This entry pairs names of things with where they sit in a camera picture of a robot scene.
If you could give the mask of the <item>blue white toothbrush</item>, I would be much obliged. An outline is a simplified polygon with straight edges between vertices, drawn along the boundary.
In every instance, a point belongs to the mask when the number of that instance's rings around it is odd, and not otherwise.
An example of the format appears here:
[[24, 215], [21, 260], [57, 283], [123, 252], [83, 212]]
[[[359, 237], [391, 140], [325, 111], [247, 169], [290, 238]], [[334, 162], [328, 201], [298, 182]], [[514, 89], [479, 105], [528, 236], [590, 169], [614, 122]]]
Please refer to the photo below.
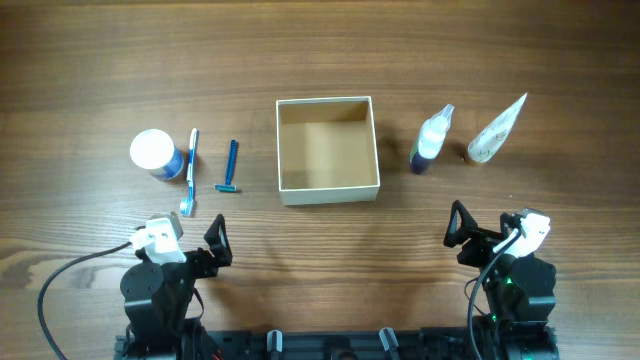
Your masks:
[[183, 198], [180, 203], [180, 213], [183, 216], [190, 217], [193, 214], [195, 208], [195, 162], [196, 162], [196, 151], [198, 144], [199, 130], [197, 128], [193, 128], [190, 134], [189, 139], [189, 157], [187, 164], [187, 172], [186, 172], [186, 181], [188, 185], [188, 195], [186, 198]]

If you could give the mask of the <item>blue disposable razor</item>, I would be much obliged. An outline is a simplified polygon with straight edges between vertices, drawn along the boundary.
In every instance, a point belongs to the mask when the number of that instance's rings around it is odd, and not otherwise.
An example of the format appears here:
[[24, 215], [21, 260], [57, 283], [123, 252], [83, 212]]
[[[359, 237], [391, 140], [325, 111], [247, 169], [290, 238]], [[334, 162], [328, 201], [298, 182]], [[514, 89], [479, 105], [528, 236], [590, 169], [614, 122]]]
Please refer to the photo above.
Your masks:
[[219, 192], [224, 192], [224, 193], [239, 192], [238, 188], [232, 184], [235, 165], [236, 165], [236, 159], [237, 159], [237, 152], [238, 152], [238, 142], [236, 140], [232, 140], [230, 142], [229, 155], [228, 155], [228, 161], [227, 161], [226, 173], [225, 173], [225, 182], [223, 184], [215, 184], [214, 185], [215, 190]]

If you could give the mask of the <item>white blue round jar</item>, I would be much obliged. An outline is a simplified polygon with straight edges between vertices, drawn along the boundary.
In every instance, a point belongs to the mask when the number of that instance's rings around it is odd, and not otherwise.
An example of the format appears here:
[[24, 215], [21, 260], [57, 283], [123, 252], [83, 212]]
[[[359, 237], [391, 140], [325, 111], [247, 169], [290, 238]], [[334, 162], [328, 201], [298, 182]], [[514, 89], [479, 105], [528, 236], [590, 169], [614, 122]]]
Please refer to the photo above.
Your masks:
[[172, 138], [163, 130], [144, 130], [132, 140], [130, 157], [134, 164], [152, 177], [168, 181], [178, 176], [184, 167], [184, 157]]

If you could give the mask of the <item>dark spray bottle clear cap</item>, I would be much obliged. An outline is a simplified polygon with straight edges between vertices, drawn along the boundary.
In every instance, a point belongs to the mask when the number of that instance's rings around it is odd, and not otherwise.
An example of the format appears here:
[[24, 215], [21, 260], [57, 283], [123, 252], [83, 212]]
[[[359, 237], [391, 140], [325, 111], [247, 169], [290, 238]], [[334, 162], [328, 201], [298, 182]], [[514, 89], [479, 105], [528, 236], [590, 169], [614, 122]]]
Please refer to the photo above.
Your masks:
[[423, 123], [409, 155], [412, 173], [423, 174], [439, 154], [451, 126], [453, 111], [454, 106], [447, 104]]

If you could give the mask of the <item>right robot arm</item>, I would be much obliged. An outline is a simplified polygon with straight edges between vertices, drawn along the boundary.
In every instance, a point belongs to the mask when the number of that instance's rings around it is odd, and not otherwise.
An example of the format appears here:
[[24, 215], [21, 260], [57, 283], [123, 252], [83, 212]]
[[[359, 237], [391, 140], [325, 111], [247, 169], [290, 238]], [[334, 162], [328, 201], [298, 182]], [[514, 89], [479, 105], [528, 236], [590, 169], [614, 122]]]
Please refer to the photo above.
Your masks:
[[500, 229], [480, 227], [461, 201], [452, 203], [443, 244], [479, 270], [468, 296], [465, 345], [473, 359], [558, 359], [549, 315], [556, 306], [556, 268], [534, 255], [551, 230], [544, 213], [500, 215]]

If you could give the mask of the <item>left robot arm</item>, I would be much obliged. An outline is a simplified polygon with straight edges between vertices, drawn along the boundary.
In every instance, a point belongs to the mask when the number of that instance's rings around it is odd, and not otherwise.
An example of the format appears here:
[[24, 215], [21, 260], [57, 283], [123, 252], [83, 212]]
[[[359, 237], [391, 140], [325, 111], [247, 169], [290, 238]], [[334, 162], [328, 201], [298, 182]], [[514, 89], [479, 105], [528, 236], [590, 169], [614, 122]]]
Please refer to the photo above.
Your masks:
[[201, 317], [187, 316], [189, 304], [202, 297], [198, 279], [212, 278], [232, 264], [224, 216], [206, 231], [205, 249], [181, 250], [183, 229], [176, 213], [154, 215], [130, 237], [141, 262], [120, 282], [129, 318], [116, 339], [116, 359], [222, 359], [221, 347], [207, 334]]

